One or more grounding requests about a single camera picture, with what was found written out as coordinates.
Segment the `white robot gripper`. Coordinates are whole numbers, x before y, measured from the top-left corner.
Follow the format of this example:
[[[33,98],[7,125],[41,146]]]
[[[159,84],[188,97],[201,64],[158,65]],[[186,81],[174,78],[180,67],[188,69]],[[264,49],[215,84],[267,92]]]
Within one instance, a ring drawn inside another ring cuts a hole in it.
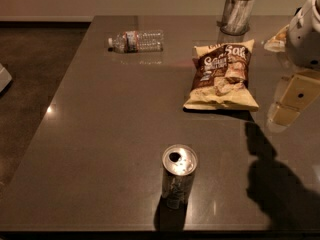
[[[320,0],[307,0],[289,26],[281,28],[265,44],[270,52],[286,52],[299,67],[320,69]],[[301,71],[279,81],[267,114],[271,132],[282,132],[320,96],[320,72]]]

